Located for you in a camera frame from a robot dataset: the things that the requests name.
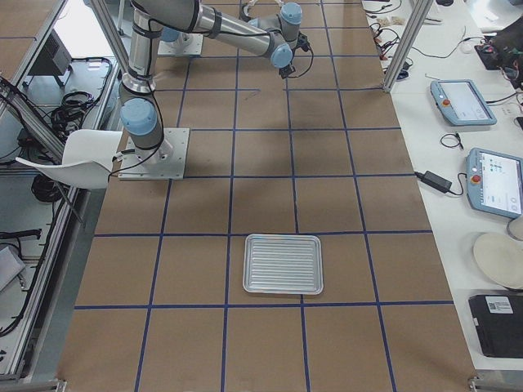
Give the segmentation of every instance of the robotic arm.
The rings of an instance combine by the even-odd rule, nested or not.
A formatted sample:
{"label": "robotic arm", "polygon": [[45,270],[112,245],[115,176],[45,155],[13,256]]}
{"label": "robotic arm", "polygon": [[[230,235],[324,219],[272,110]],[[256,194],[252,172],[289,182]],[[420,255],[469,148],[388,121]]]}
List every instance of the robotic arm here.
{"label": "robotic arm", "polygon": [[[159,121],[161,115],[154,105],[154,67],[164,27],[182,33],[203,33],[208,38],[264,56],[279,69],[282,78],[294,72],[292,60],[295,51],[298,48],[303,51],[310,49],[307,37],[299,31],[302,9],[294,2],[283,5],[278,15],[248,23],[203,5],[200,0],[132,0],[132,5],[135,12],[131,53],[120,85],[123,104],[120,117],[134,144],[127,145],[128,149],[134,147],[136,153],[137,163],[132,167],[153,175],[140,173],[138,178],[131,174],[127,178],[180,178],[179,172],[173,175],[169,168],[173,151],[180,150],[175,140],[169,140],[176,130],[163,129]],[[180,144],[185,145],[182,149],[186,149],[187,140]],[[185,156],[176,158],[182,159],[185,160]]]}

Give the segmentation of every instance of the floor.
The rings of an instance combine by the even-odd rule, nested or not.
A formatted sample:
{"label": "floor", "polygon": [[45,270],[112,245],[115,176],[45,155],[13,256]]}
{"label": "floor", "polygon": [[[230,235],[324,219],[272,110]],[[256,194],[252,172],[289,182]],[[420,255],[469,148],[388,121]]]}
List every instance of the floor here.
{"label": "floor", "polygon": [[[231,2],[205,3],[237,15]],[[186,178],[110,182],[58,370],[69,390],[467,390],[362,6],[299,3],[315,52],[302,78],[208,40],[202,58],[159,60],[165,126],[191,128]],[[318,235],[324,292],[245,292],[251,233]]]}

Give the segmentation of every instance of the metal tray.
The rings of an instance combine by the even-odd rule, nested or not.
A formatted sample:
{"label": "metal tray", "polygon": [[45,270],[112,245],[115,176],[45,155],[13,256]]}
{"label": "metal tray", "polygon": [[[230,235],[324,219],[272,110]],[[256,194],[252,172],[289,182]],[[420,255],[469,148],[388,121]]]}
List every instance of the metal tray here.
{"label": "metal tray", "polygon": [[249,235],[245,240],[244,289],[320,294],[324,289],[320,239],[312,235]]}

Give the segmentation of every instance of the white label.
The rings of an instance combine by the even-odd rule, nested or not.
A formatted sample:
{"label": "white label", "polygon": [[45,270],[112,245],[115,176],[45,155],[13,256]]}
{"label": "white label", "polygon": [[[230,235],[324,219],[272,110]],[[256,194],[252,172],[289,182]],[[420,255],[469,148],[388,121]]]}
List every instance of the white label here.
{"label": "white label", "polygon": [[506,296],[486,296],[490,313],[513,314],[512,307]]}

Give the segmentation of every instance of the white plastic chair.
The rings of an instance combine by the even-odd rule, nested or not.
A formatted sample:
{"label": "white plastic chair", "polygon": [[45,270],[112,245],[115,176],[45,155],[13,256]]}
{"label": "white plastic chair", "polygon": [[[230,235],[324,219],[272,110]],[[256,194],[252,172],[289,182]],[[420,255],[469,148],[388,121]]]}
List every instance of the white plastic chair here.
{"label": "white plastic chair", "polygon": [[62,184],[83,189],[107,188],[107,176],[113,168],[113,156],[122,138],[120,131],[79,129],[65,143],[61,165],[41,165],[16,158],[45,176]]}

